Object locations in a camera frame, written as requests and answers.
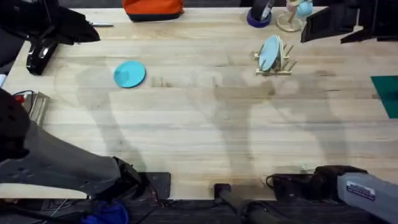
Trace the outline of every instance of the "orange bag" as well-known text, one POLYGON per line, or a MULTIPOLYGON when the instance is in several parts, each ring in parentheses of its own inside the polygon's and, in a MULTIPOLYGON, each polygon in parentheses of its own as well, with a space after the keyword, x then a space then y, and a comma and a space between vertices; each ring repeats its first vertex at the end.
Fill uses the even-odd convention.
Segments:
POLYGON ((183 0, 122 0, 123 8, 134 22, 162 21, 178 18, 183 0))

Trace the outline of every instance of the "green object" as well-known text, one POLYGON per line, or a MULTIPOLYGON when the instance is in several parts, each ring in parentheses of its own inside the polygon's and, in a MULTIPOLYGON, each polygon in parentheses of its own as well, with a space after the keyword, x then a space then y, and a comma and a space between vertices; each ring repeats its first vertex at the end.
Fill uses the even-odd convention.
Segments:
POLYGON ((388 117, 398 118, 398 76, 371 78, 388 117))

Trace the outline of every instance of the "label sticker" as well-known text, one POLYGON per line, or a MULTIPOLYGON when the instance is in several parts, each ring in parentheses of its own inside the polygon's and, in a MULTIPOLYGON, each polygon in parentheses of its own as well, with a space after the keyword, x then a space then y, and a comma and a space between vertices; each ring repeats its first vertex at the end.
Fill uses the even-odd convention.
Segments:
POLYGON ((355 184, 351 181, 347 181, 347 191, 372 201, 376 199, 376 194, 373 189, 360 184, 355 184))

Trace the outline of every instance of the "wooden table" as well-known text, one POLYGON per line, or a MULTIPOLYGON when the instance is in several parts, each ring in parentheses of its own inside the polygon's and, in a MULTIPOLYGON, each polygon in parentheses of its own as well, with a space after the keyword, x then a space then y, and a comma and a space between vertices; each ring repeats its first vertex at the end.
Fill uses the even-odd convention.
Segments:
MULTIPOLYGON (((274 14, 284 9, 274 9, 274 14)), ((398 122, 387 117, 370 76, 396 75, 398 47, 340 38, 299 43, 275 25, 246 24, 245 8, 186 9, 167 22, 133 24, 122 9, 82 9, 101 42, 58 48, 42 77, 29 75, 25 44, 5 89, 51 97, 44 129, 139 171, 172 173, 172 198, 212 198, 215 183, 272 198, 261 177, 351 164, 398 183, 398 122), (295 48, 291 77, 255 76, 264 39, 295 48), (122 89, 120 63, 146 66, 146 81, 122 89)), ((69 190, 0 185, 0 197, 80 198, 69 190)))

